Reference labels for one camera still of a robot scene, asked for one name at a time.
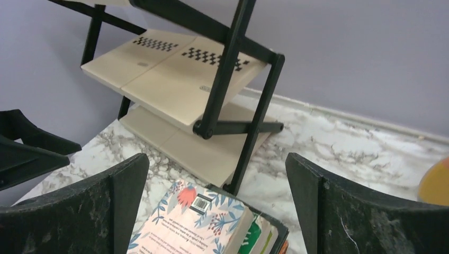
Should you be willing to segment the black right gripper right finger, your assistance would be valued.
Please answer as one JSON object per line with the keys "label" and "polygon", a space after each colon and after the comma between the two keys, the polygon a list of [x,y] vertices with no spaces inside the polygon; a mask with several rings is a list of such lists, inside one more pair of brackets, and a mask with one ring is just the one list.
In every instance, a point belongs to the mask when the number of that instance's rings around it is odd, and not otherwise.
{"label": "black right gripper right finger", "polygon": [[294,152],[285,167],[307,253],[448,253],[448,207],[376,191]]}

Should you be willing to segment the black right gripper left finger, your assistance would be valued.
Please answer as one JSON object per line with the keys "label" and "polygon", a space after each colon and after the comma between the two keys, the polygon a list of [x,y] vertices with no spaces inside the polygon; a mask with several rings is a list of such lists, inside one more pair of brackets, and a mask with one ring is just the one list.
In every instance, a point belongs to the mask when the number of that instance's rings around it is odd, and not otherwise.
{"label": "black right gripper left finger", "polygon": [[138,153],[94,176],[1,208],[1,253],[126,253],[147,180]]}

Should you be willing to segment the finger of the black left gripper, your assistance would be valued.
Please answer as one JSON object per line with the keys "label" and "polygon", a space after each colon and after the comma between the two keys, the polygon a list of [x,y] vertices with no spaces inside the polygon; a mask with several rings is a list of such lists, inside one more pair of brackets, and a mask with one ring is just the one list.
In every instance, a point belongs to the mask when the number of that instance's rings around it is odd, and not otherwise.
{"label": "finger of the black left gripper", "polygon": [[1,190],[69,165],[69,158],[1,136]]}
{"label": "finger of the black left gripper", "polygon": [[24,145],[65,156],[82,149],[76,142],[37,127],[19,109],[1,111],[1,136],[12,141],[20,139]]}

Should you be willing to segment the green 104-storey treehouse book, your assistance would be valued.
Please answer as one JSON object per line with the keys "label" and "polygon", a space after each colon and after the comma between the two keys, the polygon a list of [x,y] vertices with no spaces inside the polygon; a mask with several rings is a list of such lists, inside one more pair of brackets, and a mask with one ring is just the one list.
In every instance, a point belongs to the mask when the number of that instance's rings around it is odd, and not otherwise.
{"label": "green 104-storey treehouse book", "polygon": [[266,218],[254,212],[253,216],[253,222],[238,250],[239,254],[261,253],[271,231],[271,224]]}

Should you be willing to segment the floral cover book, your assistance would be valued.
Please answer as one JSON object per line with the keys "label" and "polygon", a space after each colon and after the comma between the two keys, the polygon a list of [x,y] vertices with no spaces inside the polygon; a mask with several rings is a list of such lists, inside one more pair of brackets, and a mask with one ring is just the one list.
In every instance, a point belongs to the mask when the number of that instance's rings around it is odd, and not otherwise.
{"label": "floral cover book", "polygon": [[177,180],[131,238],[128,253],[237,253],[253,222],[242,201]]}

